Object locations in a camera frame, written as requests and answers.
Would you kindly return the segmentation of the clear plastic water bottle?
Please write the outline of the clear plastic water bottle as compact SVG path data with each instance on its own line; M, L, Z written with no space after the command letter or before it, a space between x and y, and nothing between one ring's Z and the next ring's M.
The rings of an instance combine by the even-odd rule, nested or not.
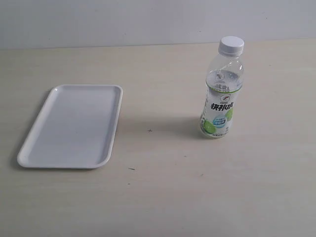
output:
M200 129L209 138L224 137L233 121L233 110L243 85L242 49L219 48L206 74L206 99Z

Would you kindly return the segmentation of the white bottle cap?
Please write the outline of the white bottle cap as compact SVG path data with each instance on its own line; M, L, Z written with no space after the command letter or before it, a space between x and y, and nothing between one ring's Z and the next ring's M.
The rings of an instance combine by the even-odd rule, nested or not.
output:
M225 36L220 40L218 52L228 57L239 57L242 55L244 41L235 36Z

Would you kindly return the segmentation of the white rectangular plastic tray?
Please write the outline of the white rectangular plastic tray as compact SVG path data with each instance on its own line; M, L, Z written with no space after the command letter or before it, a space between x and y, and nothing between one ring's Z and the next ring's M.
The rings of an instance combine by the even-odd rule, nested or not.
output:
M51 89L17 155L24 168L95 169L112 154L123 89L64 84Z

